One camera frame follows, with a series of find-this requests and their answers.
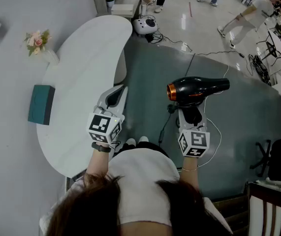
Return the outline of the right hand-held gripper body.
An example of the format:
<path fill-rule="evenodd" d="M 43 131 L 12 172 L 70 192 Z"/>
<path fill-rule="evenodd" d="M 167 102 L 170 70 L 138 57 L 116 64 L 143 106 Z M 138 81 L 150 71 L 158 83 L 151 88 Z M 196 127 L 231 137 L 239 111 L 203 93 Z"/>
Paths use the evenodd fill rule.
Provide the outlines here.
<path fill-rule="evenodd" d="M 207 125 L 179 126 L 178 144 L 184 157 L 202 157 L 210 146 L 210 133 L 207 132 Z"/>

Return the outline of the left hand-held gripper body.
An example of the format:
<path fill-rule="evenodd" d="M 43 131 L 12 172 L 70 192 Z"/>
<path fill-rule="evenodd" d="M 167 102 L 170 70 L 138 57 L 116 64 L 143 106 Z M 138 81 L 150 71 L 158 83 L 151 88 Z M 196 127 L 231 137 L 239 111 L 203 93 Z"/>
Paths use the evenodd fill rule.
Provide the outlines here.
<path fill-rule="evenodd" d="M 87 133 L 94 142 L 112 144 L 117 140 L 122 131 L 125 116 L 117 113 L 116 107 L 103 108 L 99 100 L 94 111 L 89 113 L 87 122 Z"/>

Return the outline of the black hair dryer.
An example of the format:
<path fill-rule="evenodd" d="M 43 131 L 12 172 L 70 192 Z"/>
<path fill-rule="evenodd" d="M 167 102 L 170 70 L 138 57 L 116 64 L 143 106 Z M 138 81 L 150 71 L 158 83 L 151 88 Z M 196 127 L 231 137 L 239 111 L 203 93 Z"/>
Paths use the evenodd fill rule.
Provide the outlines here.
<path fill-rule="evenodd" d="M 174 80 L 167 85 L 168 99 L 173 101 L 167 106 L 169 114 L 178 112 L 180 108 L 191 108 L 202 105 L 206 98 L 212 94 L 217 94 L 228 90 L 230 82 L 227 78 L 209 79 L 202 77 L 184 77 Z"/>

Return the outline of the white kidney-shaped table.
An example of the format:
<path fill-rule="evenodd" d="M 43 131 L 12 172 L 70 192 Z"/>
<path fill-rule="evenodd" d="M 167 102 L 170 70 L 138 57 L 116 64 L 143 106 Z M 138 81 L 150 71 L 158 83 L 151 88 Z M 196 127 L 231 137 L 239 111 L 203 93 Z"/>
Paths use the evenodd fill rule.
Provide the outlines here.
<path fill-rule="evenodd" d="M 36 126 L 44 156 L 65 177 L 88 166 L 93 148 L 88 117 L 102 93 L 114 85 L 121 53 L 132 34 L 121 16 L 96 17 L 78 28 L 59 48 L 58 65 L 49 65 L 42 83 L 55 89 L 50 122 Z"/>

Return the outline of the person's right forearm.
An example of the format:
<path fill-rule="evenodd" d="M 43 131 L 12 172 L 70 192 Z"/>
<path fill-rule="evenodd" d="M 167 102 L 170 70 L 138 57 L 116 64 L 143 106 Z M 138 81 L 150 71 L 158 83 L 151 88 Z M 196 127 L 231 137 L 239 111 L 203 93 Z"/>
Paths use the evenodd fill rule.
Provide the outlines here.
<path fill-rule="evenodd" d="M 180 180 L 192 185 L 199 190 L 198 182 L 198 161 L 196 157 L 184 157 Z"/>

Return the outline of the person's black trousers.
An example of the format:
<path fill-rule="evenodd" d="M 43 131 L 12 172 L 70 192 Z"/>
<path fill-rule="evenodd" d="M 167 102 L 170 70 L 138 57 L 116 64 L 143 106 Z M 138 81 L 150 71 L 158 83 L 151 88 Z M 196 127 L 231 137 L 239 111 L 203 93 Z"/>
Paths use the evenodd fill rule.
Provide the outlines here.
<path fill-rule="evenodd" d="M 140 142 L 138 144 L 136 143 L 132 143 L 132 142 L 125 142 L 122 146 L 122 148 L 118 151 L 114 153 L 114 156 L 118 155 L 119 153 L 126 151 L 126 150 L 131 150 L 131 149 L 135 149 L 135 148 L 147 148 L 147 149 L 151 149 L 151 150 L 155 150 L 155 151 L 159 151 L 160 153 L 162 153 L 163 155 L 165 155 L 166 157 L 169 158 L 169 156 L 167 155 L 167 153 L 158 145 L 155 145 L 153 143 L 150 142 Z"/>

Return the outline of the teal box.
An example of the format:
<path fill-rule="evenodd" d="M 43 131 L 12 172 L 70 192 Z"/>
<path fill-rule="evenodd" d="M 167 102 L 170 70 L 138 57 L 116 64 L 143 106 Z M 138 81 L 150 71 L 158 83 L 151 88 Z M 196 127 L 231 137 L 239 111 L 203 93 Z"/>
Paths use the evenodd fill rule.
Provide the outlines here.
<path fill-rule="evenodd" d="M 34 85 L 28 114 L 29 122 L 49 125 L 54 94 L 55 88 L 50 85 Z"/>

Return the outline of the white ribbed vase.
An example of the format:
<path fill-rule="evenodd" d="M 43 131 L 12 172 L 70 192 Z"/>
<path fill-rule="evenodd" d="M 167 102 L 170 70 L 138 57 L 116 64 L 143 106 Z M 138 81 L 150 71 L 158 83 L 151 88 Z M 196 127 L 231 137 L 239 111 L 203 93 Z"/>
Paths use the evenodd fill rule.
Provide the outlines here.
<path fill-rule="evenodd" d="M 59 63 L 59 58 L 52 49 L 46 49 L 42 51 L 42 57 L 51 65 L 57 65 Z"/>

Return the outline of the person's white shirt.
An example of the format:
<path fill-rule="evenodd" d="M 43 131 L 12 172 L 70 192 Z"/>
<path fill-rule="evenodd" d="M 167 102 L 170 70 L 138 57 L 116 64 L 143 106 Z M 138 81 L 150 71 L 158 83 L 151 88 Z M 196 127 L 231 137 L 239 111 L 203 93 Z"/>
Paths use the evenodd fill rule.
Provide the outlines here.
<path fill-rule="evenodd" d="M 147 148 L 109 159 L 105 177 L 75 182 L 43 219 L 44 236 L 232 236 L 210 199 Z"/>

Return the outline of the white round appliance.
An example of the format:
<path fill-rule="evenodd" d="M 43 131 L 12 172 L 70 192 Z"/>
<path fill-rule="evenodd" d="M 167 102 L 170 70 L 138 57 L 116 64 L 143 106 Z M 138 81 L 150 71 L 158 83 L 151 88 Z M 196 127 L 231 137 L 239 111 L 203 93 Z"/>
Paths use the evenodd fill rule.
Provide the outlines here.
<path fill-rule="evenodd" d="M 137 34 L 146 35 L 157 31 L 157 24 L 152 19 L 136 19 L 132 22 L 133 29 Z"/>

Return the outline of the black office chair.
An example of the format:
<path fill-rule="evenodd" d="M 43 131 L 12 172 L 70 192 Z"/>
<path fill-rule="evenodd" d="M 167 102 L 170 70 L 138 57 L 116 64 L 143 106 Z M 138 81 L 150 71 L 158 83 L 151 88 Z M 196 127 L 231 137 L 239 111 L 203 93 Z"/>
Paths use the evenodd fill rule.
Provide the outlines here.
<path fill-rule="evenodd" d="M 281 139 L 271 143 L 271 140 L 266 140 L 267 150 L 265 150 L 260 142 L 255 145 L 259 148 L 262 158 L 260 161 L 250 166 L 253 170 L 262 166 L 261 172 L 257 175 L 263 177 L 266 167 L 268 167 L 268 178 L 272 181 L 281 181 Z"/>

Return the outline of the pink flower bouquet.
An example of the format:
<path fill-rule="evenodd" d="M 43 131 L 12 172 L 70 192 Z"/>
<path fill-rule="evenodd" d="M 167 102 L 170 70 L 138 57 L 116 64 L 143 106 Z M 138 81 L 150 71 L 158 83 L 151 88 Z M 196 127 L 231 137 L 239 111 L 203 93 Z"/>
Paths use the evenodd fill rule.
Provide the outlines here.
<path fill-rule="evenodd" d="M 38 55 L 40 52 L 46 51 L 46 45 L 51 39 L 50 31 L 27 32 L 24 42 L 28 50 L 28 56 Z"/>

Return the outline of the white flat box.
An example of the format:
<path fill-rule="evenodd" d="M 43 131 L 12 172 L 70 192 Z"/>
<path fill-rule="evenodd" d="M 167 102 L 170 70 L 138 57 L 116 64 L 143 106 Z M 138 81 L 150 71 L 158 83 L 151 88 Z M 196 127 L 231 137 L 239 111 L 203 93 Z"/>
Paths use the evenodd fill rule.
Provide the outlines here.
<path fill-rule="evenodd" d="M 133 15 L 133 4 L 114 4 L 111 7 L 112 15 L 124 15 L 132 16 Z"/>

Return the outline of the dark wooden chair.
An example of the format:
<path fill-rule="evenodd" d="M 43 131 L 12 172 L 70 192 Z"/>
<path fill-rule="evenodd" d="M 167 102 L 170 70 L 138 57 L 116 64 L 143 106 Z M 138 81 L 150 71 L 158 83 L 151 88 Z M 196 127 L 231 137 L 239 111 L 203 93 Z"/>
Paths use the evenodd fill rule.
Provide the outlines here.
<path fill-rule="evenodd" d="M 250 183 L 249 236 L 281 236 L 281 190 Z"/>

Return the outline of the black folding stand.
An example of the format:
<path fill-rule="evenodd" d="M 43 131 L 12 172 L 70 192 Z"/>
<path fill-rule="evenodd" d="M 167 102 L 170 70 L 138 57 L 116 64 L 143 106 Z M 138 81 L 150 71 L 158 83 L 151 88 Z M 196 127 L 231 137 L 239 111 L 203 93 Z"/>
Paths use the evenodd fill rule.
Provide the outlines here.
<path fill-rule="evenodd" d="M 262 61 L 269 56 L 273 56 L 275 62 L 272 65 L 274 65 L 278 59 L 281 59 L 281 39 L 272 31 L 272 29 L 267 29 L 267 37 L 256 44 L 258 46 L 261 43 L 266 45 L 264 51 L 259 55 Z"/>

